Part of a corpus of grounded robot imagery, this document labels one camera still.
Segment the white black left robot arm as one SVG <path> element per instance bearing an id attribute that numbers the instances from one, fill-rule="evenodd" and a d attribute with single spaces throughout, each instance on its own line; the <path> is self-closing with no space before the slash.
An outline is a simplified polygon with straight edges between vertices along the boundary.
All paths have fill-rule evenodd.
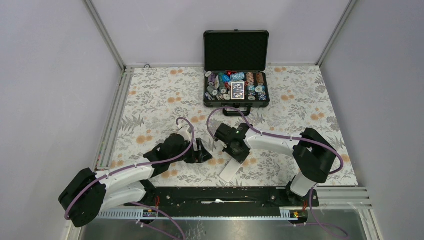
<path id="1" fill-rule="evenodd" d="M 155 192 L 143 183 L 166 172 L 171 164 L 203 164 L 211 159 L 200 138 L 174 133 L 133 164 L 103 173 L 82 169 L 58 201 L 65 211 L 65 219 L 77 228 L 83 227 L 110 208 L 130 202 L 152 204 Z"/>

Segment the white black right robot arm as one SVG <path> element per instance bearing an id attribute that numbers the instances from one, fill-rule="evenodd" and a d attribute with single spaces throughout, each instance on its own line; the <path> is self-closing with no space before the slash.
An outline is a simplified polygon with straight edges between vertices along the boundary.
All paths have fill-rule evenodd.
<path id="1" fill-rule="evenodd" d="M 334 148 L 314 129 L 286 136 L 252 129 L 247 123 L 234 128 L 222 123 L 214 137 L 224 144 L 223 152 L 231 156 L 219 177 L 230 182 L 250 155 L 251 150 L 266 150 L 293 157 L 300 172 L 287 186 L 287 201 L 301 205 L 310 189 L 327 181 L 337 157 Z"/>

